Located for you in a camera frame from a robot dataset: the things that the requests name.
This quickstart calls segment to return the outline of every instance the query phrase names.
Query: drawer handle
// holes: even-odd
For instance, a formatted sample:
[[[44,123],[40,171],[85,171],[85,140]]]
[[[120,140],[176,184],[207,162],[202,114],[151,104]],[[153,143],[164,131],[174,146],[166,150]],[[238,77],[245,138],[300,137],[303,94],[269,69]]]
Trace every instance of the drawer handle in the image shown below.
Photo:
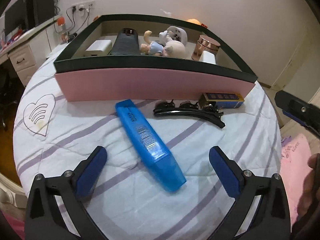
[[[21,61],[18,61],[18,60],[17,60],[17,64],[21,63],[22,61],[24,61],[24,58],[23,58]]]

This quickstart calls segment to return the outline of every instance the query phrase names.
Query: bottle with red cap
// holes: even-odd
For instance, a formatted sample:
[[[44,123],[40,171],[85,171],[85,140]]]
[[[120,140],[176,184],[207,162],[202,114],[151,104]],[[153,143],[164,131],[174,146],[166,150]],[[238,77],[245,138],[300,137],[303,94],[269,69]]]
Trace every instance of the bottle with red cap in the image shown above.
[[[57,19],[57,25],[59,27],[59,38],[60,38],[60,44],[66,43],[68,41],[68,31],[66,28],[66,23],[64,20],[64,17],[59,17]]]

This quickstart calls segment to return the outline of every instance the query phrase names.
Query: metal screw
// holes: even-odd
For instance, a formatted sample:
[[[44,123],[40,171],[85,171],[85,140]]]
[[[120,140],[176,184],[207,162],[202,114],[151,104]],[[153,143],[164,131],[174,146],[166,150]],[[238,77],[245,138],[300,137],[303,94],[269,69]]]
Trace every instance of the metal screw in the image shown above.
[[[68,171],[65,171],[65,172],[63,173],[63,176],[65,176],[65,177],[70,177],[70,176],[72,175],[72,173],[73,173],[73,171],[68,170]]]
[[[281,179],[281,176],[280,176],[280,174],[278,174],[278,173],[273,174],[273,176],[275,177],[275,179],[278,179],[278,180]]]
[[[43,175],[42,175],[42,174],[37,174],[37,175],[36,175],[36,180],[41,180],[41,179],[42,179],[42,177],[43,177]]]
[[[246,177],[251,177],[251,176],[252,176],[252,172],[249,171],[249,170],[245,170],[243,173],[244,173],[244,175],[245,175]]]

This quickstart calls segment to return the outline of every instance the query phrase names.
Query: rose gold jar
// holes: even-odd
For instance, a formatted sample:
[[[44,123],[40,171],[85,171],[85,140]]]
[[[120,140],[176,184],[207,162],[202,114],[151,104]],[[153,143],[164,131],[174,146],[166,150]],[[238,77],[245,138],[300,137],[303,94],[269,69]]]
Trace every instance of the rose gold jar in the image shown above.
[[[220,43],[206,35],[200,35],[200,38],[196,44],[195,50],[192,54],[192,59],[199,61],[201,54],[204,50],[217,55]]]

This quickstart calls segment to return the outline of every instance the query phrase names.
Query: wall socket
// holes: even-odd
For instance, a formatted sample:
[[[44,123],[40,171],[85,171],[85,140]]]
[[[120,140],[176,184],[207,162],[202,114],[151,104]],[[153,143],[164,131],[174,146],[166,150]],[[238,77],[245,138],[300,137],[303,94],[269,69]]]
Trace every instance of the wall socket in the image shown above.
[[[90,0],[90,1],[86,1],[86,2],[75,3],[75,4],[71,5],[71,6],[75,6],[76,7],[76,11],[79,11],[80,7],[83,7],[85,9],[89,9],[89,6],[90,6],[90,9],[93,9],[95,7],[95,5],[96,5],[96,0]]]

